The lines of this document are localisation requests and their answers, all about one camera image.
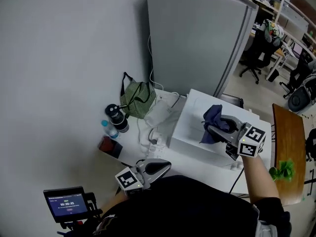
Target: desk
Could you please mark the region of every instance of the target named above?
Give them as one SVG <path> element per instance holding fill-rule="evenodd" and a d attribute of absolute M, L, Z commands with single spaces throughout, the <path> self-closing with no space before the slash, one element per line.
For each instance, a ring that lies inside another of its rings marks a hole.
<path fill-rule="evenodd" d="M 177 100 L 178 96 L 169 92 L 157 90 L 157 97 L 165 100 L 169 105 L 173 105 L 173 103 Z M 183 109 L 183 106 L 186 102 L 185 98 L 180 98 L 178 103 L 174 106 L 174 111 L 177 116 L 180 116 L 180 113 Z M 229 106 L 230 108 L 225 108 L 226 115 L 234 115 L 236 112 L 236 108 L 238 108 L 238 112 L 242 113 L 241 115 L 247 120 L 252 122 L 260 122 L 259 116 L 253 114 L 249 111 L 241 109 L 237 106 L 231 105 L 227 102 L 224 102 L 218 98 L 212 98 L 212 104 L 222 104 L 223 110 L 224 107 Z M 129 131 L 127 133 L 123 133 L 120 135 L 118 142 L 123 146 L 123 150 L 118 158 L 119 161 L 126 163 L 128 165 L 135 165 L 135 163 L 146 157 L 147 149 L 143 147 L 138 142 L 138 128 L 137 128 L 137 119 L 134 117 L 128 118 L 129 122 Z M 265 130 L 267 132 L 267 138 L 271 137 L 271 125 L 267 122 L 262 121 L 265 126 Z M 143 145 L 147 145 L 146 137 L 150 131 L 150 128 L 147 127 L 143 120 L 138 120 L 138 124 L 141 130 L 141 143 Z M 165 134 L 171 138 L 172 132 L 174 130 L 176 122 L 166 122 L 163 125 L 159 126 L 158 132 Z M 266 142 L 265 148 L 267 148 L 271 152 L 271 141 Z M 228 169 L 216 167 L 207 162 L 200 161 L 192 156 L 183 154 L 181 152 L 176 152 L 174 150 L 169 149 L 168 147 L 164 148 L 163 152 L 156 151 L 149 155 L 149 158 L 163 158 L 172 163 L 172 168 L 169 171 L 169 175 L 174 174 L 182 174 L 193 179 L 196 179 L 200 182 L 203 182 L 211 187 L 214 187 L 218 190 L 228 192 L 236 178 L 238 177 L 240 170 L 231 171 Z M 240 179 L 236 183 L 233 193 L 247 194 L 247 184 L 244 173 L 241 175 Z"/>
<path fill-rule="evenodd" d="M 299 203 L 303 195 L 305 179 L 305 133 L 300 116 L 273 104 L 276 131 L 275 167 L 280 160 L 294 162 L 295 175 L 291 182 L 277 180 L 276 186 L 283 206 Z"/>
<path fill-rule="evenodd" d="M 277 69 L 277 67 L 278 67 L 278 65 L 279 65 L 279 63 L 280 63 L 280 61 L 281 61 L 281 59 L 283 59 L 283 58 L 285 57 L 285 60 L 284 60 L 282 66 L 281 66 L 280 68 L 283 67 L 284 63 L 286 62 L 286 59 L 287 59 L 288 56 L 289 56 L 289 55 L 285 56 L 284 53 L 283 53 L 283 51 L 282 51 L 280 48 L 275 52 L 275 54 L 277 54 L 277 59 L 276 59 L 275 63 L 273 64 L 273 66 L 272 66 L 270 72 L 269 72 L 268 75 L 266 76 L 266 80 L 268 80 L 268 79 L 270 78 L 270 76 L 272 75 L 272 73 Z"/>

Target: green object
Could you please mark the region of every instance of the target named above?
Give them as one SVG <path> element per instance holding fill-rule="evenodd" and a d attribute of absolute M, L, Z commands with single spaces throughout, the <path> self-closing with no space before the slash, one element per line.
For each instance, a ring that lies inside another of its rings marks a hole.
<path fill-rule="evenodd" d="M 124 87 L 125 77 L 130 81 L 126 90 Z M 126 114 L 143 119 L 155 98 L 155 89 L 149 82 L 136 82 L 124 72 L 122 88 L 120 91 L 120 104 L 127 106 L 123 109 Z"/>
<path fill-rule="evenodd" d="M 292 181 L 292 177 L 295 174 L 294 162 L 291 159 L 280 160 L 279 161 L 279 169 L 272 167 L 272 168 L 270 168 L 269 173 L 270 173 L 273 181 L 285 179 L 285 180 L 290 182 L 290 181 Z"/>

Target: white cardboard box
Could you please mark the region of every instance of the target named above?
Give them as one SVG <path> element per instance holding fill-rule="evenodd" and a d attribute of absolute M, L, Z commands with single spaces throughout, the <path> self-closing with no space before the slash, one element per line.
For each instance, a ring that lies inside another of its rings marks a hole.
<path fill-rule="evenodd" d="M 215 166 L 229 168 L 234 160 L 225 153 L 226 143 L 218 142 L 212 145 L 200 143 L 204 134 L 203 114 L 212 105 L 219 104 L 223 106 L 223 115 L 235 116 L 240 121 L 248 122 L 266 132 L 267 139 L 260 157 L 266 168 L 270 168 L 271 140 L 268 138 L 271 137 L 271 125 L 259 120 L 259 116 L 254 113 L 194 89 L 190 90 L 172 134 L 170 149 Z"/>

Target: white table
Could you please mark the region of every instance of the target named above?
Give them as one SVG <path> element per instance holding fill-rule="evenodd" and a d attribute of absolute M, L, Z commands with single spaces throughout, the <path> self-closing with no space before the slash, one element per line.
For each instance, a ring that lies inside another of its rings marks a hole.
<path fill-rule="evenodd" d="M 171 106 L 177 100 L 178 96 L 173 93 L 164 92 L 161 90 L 156 90 L 158 98 L 162 97 L 167 101 Z M 259 116 L 248 112 L 244 109 L 238 108 L 234 105 L 231 105 L 227 102 L 224 102 L 218 98 L 212 98 L 212 104 L 222 104 L 224 106 L 229 106 L 231 112 L 225 111 L 226 115 L 236 115 L 236 110 L 239 111 L 238 118 L 242 121 L 248 121 L 249 123 L 258 123 L 260 122 L 261 127 L 264 126 L 267 133 L 267 138 L 265 142 L 265 149 L 268 150 L 271 154 L 271 125 L 267 122 L 259 120 Z M 178 103 L 174 107 L 174 111 L 180 112 L 183 109 L 183 106 L 186 102 L 185 98 L 180 98 Z M 123 150 L 119 156 L 119 160 L 128 165 L 134 165 L 138 160 L 144 159 L 147 149 L 141 146 L 138 143 L 138 134 L 139 130 L 137 128 L 137 119 L 134 117 L 128 118 L 129 122 L 129 131 L 125 134 L 121 134 L 119 138 L 119 143 L 122 144 Z M 150 129 L 147 127 L 143 120 L 138 120 L 139 127 L 141 129 L 141 143 L 146 143 L 146 137 Z M 172 131 L 174 129 L 176 122 L 166 122 L 158 128 L 158 132 L 167 134 L 169 139 L 171 138 Z M 182 174 L 193 179 L 196 179 L 200 182 L 203 182 L 211 187 L 214 187 L 218 190 L 228 192 L 236 178 L 238 177 L 240 170 L 232 171 L 229 169 L 224 169 L 221 167 L 214 166 L 208 162 L 200 161 L 193 156 L 183 154 L 181 152 L 176 152 L 174 150 L 165 147 L 163 152 L 156 151 L 150 152 L 150 158 L 163 158 L 172 163 L 171 171 L 169 175 Z M 247 194 L 247 185 L 244 173 L 241 175 L 240 179 L 236 183 L 233 193 Z"/>

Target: wooden table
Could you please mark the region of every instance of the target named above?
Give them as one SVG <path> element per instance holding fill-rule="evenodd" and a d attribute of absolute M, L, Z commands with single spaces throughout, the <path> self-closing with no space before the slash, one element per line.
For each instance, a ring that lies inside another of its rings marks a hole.
<path fill-rule="evenodd" d="M 285 57 L 285 54 L 283 53 L 283 51 L 282 51 L 281 48 L 279 48 L 279 49 L 275 52 L 275 54 L 277 54 L 278 56 L 281 56 L 281 58 L 284 58 L 284 57 Z"/>
<path fill-rule="evenodd" d="M 283 206 L 299 203 L 305 180 L 305 133 L 300 116 L 272 104 L 276 132 L 275 167 L 280 160 L 292 159 L 295 175 L 292 181 L 277 180 L 276 186 Z"/>

